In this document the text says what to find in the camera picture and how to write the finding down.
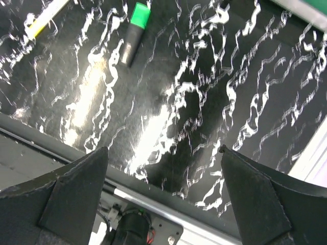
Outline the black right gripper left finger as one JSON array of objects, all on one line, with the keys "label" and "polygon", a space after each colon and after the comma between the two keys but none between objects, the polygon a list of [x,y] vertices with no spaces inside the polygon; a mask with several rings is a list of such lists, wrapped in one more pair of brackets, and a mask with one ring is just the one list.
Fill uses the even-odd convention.
[{"label": "black right gripper left finger", "polygon": [[100,148],[1,191],[1,244],[88,244],[107,171]]}]

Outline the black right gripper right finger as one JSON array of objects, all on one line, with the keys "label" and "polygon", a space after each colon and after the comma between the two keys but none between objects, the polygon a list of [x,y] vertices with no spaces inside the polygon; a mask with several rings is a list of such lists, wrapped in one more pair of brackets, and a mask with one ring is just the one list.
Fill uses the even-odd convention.
[{"label": "black right gripper right finger", "polygon": [[219,151],[242,244],[326,244],[325,187]]}]

